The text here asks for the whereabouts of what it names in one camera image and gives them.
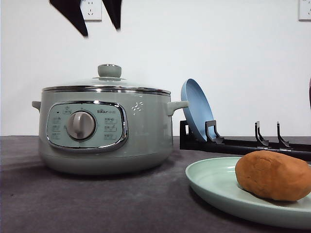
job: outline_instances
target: electric hot pot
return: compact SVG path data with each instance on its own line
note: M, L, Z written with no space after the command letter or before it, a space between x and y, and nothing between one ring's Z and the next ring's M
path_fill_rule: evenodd
M159 165L172 152L172 115L188 106L170 92L121 77L121 67L98 66L98 78L47 87L41 102L39 153L57 171L102 175Z

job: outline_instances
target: brown dough ball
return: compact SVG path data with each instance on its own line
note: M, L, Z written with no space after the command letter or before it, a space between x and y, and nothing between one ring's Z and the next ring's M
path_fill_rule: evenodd
M255 151L235 166L239 184L262 198L295 201L311 192L311 168L300 159L271 151Z

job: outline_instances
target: pot lid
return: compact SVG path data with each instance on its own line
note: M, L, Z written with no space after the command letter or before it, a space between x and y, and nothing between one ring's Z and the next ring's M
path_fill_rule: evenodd
M64 91L64 92L80 92L80 91L139 91L139 92L153 92L162 94L171 94L170 91L142 86L135 82L128 81L121 78L121 67L112 64L104 64L98 66L99 77L81 80L76 83L46 87L43 91Z

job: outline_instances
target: silver knob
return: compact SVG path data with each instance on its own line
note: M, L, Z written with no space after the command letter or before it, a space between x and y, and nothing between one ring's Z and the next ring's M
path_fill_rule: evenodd
M95 130L94 118L86 112L76 112L67 121L67 133L75 139L86 139Z

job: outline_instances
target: gray table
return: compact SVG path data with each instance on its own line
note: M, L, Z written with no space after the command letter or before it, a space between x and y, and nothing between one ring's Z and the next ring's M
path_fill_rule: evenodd
M293 138L311 143L311 138ZM189 186L187 165L234 155L179 150L160 166L127 175L55 172L38 155L36 136L1 138L3 233L307 232L253 223L204 202Z

